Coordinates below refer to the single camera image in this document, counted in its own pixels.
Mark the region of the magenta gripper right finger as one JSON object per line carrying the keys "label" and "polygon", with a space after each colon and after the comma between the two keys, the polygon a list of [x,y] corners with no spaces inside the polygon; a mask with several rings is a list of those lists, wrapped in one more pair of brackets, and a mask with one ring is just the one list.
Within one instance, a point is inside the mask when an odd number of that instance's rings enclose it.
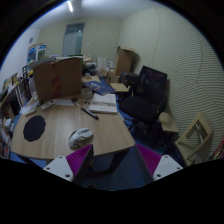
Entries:
{"label": "magenta gripper right finger", "polygon": [[154,181],[160,180],[182,169],[182,166],[168,154],[159,155],[139,144],[136,147],[144,166]]}

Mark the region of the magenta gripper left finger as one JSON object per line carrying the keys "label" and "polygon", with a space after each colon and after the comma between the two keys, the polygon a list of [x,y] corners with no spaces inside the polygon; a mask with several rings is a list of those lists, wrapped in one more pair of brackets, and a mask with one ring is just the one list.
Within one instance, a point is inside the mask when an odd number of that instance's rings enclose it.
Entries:
{"label": "magenta gripper left finger", "polygon": [[68,156],[58,156],[44,170],[80,185],[85,178],[93,153],[93,145],[90,144]]}

